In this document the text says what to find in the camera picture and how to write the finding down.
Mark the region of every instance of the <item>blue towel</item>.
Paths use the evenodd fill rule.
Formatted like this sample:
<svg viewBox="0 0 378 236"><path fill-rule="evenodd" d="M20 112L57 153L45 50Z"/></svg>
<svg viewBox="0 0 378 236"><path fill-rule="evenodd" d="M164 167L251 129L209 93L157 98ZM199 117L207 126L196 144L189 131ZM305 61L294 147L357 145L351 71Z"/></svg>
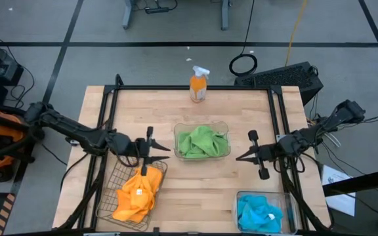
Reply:
<svg viewBox="0 0 378 236"><path fill-rule="evenodd" d="M246 195L237 203L238 224L244 231L279 233L283 216L278 207L267 203L265 196Z"/></svg>

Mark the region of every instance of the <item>coiled black cable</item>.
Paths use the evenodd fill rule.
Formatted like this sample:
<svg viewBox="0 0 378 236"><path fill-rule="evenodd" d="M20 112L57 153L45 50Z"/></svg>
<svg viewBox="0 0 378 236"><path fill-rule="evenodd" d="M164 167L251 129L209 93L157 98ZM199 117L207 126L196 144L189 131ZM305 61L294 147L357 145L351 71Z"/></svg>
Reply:
<svg viewBox="0 0 378 236"><path fill-rule="evenodd" d="M252 14L253 14L253 7L254 6L255 6L255 0L252 0L252 7L250 9L249 25L247 27L246 37L244 39L243 50L241 50L240 55L236 56L233 60L231 60L230 64L228 65L228 69L230 70L230 72L233 75L238 76L238 77L250 75L250 74L254 73L256 71L256 69L257 69L257 59L256 59L256 57L253 56L252 54L244 54L244 49L246 48L247 36L249 35L250 23L252 21ZM242 73L235 72L233 70L233 64L234 64L234 62L236 62L236 60L239 60L240 58L243 58L243 57L251 58L253 60L253 67L250 70L246 71L246 72L242 72Z"/></svg>

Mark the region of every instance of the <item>white paper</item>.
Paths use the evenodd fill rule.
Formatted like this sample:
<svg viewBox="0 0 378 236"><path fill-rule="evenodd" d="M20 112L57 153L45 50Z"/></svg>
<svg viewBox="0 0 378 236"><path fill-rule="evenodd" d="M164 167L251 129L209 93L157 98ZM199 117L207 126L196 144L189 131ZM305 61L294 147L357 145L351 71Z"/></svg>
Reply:
<svg viewBox="0 0 378 236"><path fill-rule="evenodd" d="M342 173L334 168L324 166L323 167L323 177L322 185L332 184L338 181L347 180L351 176ZM349 193L349 195L355 197L355 193ZM331 197L326 197L327 205L335 210L348 214L350 216L355 215L355 199L349 197L348 195L336 195Z"/></svg>

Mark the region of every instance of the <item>orange cloth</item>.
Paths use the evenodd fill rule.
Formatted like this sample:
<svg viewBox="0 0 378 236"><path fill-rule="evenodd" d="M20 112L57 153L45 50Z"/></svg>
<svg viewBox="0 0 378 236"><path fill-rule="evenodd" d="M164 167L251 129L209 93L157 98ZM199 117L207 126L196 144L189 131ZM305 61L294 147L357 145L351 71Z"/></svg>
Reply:
<svg viewBox="0 0 378 236"><path fill-rule="evenodd" d="M140 223L149 210L152 210L156 193L163 178L163 173L157 168L147 167L147 175L141 175L141 169L135 170L135 175L122 187L116 190L117 208L112 216L115 220Z"/></svg>

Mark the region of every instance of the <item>green cloth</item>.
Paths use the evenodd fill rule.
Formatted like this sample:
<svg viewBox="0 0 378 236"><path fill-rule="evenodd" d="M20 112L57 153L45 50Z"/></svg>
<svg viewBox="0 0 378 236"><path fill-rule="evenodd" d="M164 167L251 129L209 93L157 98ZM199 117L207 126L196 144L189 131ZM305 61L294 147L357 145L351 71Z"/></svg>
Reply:
<svg viewBox="0 0 378 236"><path fill-rule="evenodd" d="M223 134L202 125L193 132L178 134L178 151L185 158L220 157L228 154L228 141Z"/></svg>

